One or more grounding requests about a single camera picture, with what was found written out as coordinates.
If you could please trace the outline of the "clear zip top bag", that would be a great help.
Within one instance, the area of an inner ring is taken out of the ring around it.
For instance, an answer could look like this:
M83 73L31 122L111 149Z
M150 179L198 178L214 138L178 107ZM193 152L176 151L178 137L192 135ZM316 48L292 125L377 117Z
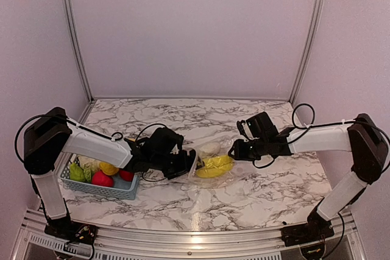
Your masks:
M202 188L222 188L243 178L244 170L228 152L235 137L221 136L194 146L196 160L187 179Z

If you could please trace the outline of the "white green fake cabbage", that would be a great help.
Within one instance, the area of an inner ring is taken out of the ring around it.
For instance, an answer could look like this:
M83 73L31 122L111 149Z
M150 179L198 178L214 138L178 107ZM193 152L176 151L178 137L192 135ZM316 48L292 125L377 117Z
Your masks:
M99 165L101 161L87 156L78 156L77 161L83 170L86 181L91 183L93 175L100 170Z

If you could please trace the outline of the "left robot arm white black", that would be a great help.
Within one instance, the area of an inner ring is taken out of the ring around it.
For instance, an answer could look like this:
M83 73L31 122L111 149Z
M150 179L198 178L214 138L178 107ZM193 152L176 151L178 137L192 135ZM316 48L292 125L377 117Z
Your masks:
M168 180L190 171L197 159L184 149L184 137L158 124L150 137L130 140L118 133L105 135L69 118L63 108L26 120L17 130L14 151L32 179L47 223L61 237L77 233L62 196L55 167L65 154L82 155L133 173L158 170Z

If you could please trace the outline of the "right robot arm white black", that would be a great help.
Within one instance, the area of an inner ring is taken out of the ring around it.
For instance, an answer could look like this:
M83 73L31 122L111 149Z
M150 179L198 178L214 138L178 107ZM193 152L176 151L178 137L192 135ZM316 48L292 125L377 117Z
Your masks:
M239 121L242 136L228 155L237 161L255 164L264 156L276 160L282 156L316 153L320 158L345 159L339 182L317 204L302 227L305 239L313 241L325 231L325 224L346 206L353 204L366 188L389 169L389 135L361 113L353 119L305 125L293 124L279 130L266 112Z

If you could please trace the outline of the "red fake apple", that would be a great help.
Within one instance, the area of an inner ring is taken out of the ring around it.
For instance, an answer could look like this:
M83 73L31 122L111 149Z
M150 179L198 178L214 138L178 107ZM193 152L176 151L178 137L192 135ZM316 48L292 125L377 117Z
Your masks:
M127 170L120 169L119 170L119 176L124 181L133 181L134 173L133 172L129 172Z
M103 187L108 187L108 188L114 187L114 184L115 184L113 178L109 175L106 175L101 170L97 171L93 175L91 183L93 185L103 186Z

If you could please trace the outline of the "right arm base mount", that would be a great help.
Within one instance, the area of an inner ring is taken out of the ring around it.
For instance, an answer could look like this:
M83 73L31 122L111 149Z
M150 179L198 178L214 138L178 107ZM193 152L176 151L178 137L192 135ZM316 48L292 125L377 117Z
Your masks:
M286 247L322 241L335 235L330 220L323 219L317 211L312 211L307 222L285 226L281 230L281 238Z

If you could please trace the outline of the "green fake pear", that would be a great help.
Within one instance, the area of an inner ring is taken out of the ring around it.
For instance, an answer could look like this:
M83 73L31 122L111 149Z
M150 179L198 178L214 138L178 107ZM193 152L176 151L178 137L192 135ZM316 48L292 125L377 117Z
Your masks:
M84 171L77 163L70 164L69 179L78 182L86 182Z

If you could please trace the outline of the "yellow fake banana bunch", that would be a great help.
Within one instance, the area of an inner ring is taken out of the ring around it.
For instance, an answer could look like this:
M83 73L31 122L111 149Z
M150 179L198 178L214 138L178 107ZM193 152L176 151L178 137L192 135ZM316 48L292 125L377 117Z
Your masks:
M234 160L228 155L201 158L195 174L199 178L214 178L232 170Z

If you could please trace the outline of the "white fake radish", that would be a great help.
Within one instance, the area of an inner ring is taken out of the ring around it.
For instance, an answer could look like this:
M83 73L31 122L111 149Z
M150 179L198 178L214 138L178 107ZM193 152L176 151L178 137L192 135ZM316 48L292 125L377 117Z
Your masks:
M198 154L200 157L210 157L215 156L219 153L221 145L218 142L210 142L200 146Z

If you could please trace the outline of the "yellow fake bell pepper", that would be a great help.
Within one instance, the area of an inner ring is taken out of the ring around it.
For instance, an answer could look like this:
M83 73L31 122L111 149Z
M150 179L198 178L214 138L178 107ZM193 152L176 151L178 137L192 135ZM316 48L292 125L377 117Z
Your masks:
M116 175L119 172L118 167L115 167L114 165L106 162L100 162L99 168L104 174L108 176Z

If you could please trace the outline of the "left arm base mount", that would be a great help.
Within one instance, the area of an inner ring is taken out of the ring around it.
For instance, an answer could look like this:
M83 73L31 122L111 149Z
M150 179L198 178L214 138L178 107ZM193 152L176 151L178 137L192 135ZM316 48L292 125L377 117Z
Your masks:
M60 219L51 219L47 215L46 210L44 210L44 216L47 221L44 229L46 234L66 240L67 244L94 244L98 229L97 226L75 222L71 220L69 212L66 213L65 217Z

